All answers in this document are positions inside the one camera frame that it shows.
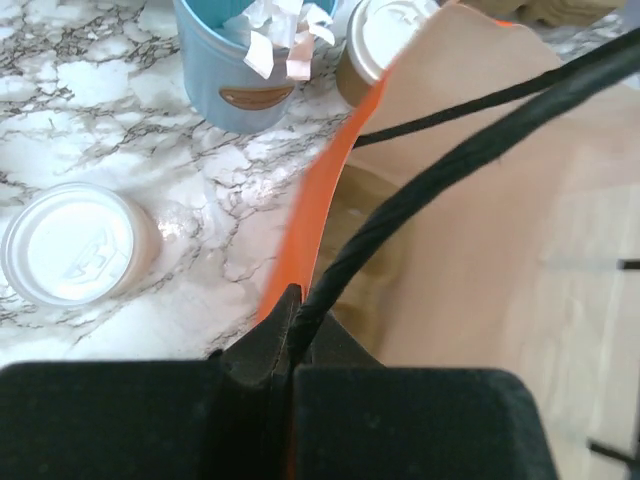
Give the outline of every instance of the white cup lid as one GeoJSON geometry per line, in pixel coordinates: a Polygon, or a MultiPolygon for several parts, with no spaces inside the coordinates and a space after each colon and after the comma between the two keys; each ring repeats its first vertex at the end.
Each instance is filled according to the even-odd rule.
{"type": "Polygon", "coordinates": [[[411,41],[439,6],[435,0],[363,0],[351,18],[349,55],[369,84],[411,41]]]}
{"type": "Polygon", "coordinates": [[[9,224],[0,260],[9,284],[45,306],[73,307],[110,293],[133,256],[127,203],[85,183],[38,196],[9,224]]]}

